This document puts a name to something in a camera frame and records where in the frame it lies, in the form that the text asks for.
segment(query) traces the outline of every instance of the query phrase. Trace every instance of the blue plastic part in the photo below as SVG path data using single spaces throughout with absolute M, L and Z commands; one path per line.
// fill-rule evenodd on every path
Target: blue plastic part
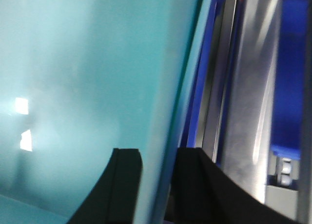
M 300 159 L 307 0 L 283 0 L 276 70 L 271 150 Z
M 188 119 L 189 122 L 185 123 L 184 137 L 181 142 L 181 146 L 195 147 L 195 140 L 198 127 L 198 117 L 200 111 L 200 103 L 202 100 L 203 89 L 205 85 L 205 79 L 208 71 L 209 53 L 211 48 L 211 41 L 213 35 L 213 28 L 216 16 L 220 13 L 220 9 L 224 0 L 212 0 L 208 14 L 207 25 L 205 29 L 205 35 L 200 52 L 200 58 L 198 62 L 196 81 L 194 82 L 192 98 L 189 105 Z

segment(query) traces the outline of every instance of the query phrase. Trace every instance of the teal panel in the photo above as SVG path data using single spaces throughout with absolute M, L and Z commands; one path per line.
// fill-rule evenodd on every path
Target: teal panel
M 31 207 L 64 223 L 118 147 L 142 154 L 135 223 L 148 223 L 196 6 L 0 0 L 0 194 L 25 205 L 21 219 Z M 1 198 L 1 209 L 12 199 Z M 15 209 L 4 210 L 0 222 L 15 223 Z

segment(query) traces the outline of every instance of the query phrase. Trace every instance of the stainless steel panel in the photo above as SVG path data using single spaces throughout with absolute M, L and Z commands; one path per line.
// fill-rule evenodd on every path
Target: stainless steel panel
M 266 187 L 265 204 L 286 217 L 295 220 L 297 214 L 298 191 L 277 187 Z
M 297 218 L 312 224 L 312 0 L 308 20 Z
M 215 162 L 237 0 L 226 0 L 202 148 Z
M 282 0 L 246 0 L 234 66 L 223 171 L 265 201 Z

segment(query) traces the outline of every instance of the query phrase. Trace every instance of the teal plastic sheet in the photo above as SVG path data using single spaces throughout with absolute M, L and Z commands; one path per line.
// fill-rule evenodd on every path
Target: teal plastic sheet
M 0 0 L 0 223 L 66 223 L 115 147 L 142 155 L 135 223 L 164 208 L 201 2 Z

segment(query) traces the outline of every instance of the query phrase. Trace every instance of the reflective metal surface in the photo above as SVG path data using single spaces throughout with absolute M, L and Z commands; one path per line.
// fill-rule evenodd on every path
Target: reflective metal surface
M 211 86 L 209 107 L 206 118 L 205 133 L 202 148 L 215 162 L 219 143 L 219 131 L 222 116 L 223 93 L 228 70 L 228 58 L 233 35 L 233 24 L 237 0 L 226 0 L 222 20 L 216 66 Z
M 309 0 L 304 109 L 298 186 L 298 221 L 312 224 L 312 0 Z
M 245 1 L 221 167 L 263 203 L 282 0 Z

